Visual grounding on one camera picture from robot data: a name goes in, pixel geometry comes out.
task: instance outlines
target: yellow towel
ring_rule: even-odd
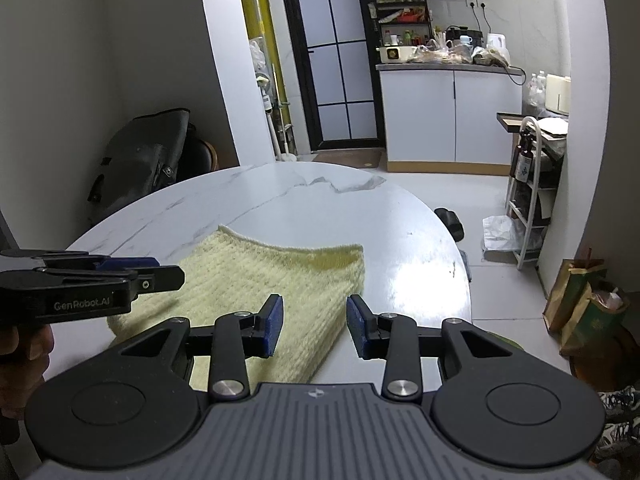
[[[109,318],[121,342],[173,316],[191,326],[219,316],[258,312],[270,294],[284,298],[284,326],[269,359],[247,360],[249,382],[305,383],[316,371],[345,323],[345,300],[364,288],[364,258],[358,245],[304,250],[278,248],[220,226],[179,264],[180,290],[140,296],[132,312]],[[208,358],[197,358],[191,386],[207,389]]]

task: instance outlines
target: frosted glass pane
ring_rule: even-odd
[[[329,0],[300,0],[306,45],[335,43]]]
[[[338,50],[335,45],[319,46],[309,53],[311,72],[314,75],[316,99],[319,105],[343,103],[344,90],[340,76]]]
[[[364,40],[360,0],[331,0],[338,41]]]
[[[339,46],[342,59],[344,87],[347,101],[367,101],[373,99],[371,89],[371,68],[367,57],[367,43],[345,43]]]
[[[345,105],[321,106],[318,111],[324,140],[349,139],[349,122]]]
[[[349,122],[351,123],[351,137],[353,139],[375,139],[376,111],[373,103],[349,104]]]

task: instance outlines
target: round table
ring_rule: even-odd
[[[220,224],[284,247],[361,244],[363,298],[374,313],[397,312],[434,327],[447,317],[471,317],[460,252],[437,216],[379,174],[332,164],[279,162],[187,180],[118,211],[69,249],[176,264]],[[104,319],[54,325],[54,336],[47,377],[101,352],[113,339]],[[422,361],[424,387],[436,389],[436,360]],[[314,382],[371,382],[379,390],[383,369],[382,361],[358,359],[343,330]]]

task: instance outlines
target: white cabinet door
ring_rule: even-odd
[[[380,72],[386,154],[391,161],[453,162],[453,70]]]
[[[506,74],[457,70],[455,74],[456,162],[510,164],[513,136],[495,115],[521,112],[522,87]]]

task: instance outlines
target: paper bag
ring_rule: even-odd
[[[602,301],[603,292],[613,291],[622,300],[616,309],[608,308]],[[560,355],[586,355],[590,349],[600,348],[620,324],[628,306],[626,295],[611,283],[604,280],[593,285],[587,283],[569,321],[562,327]]]
[[[604,260],[563,260],[542,315],[546,329],[551,333],[560,332],[589,280],[599,281],[606,274]]]

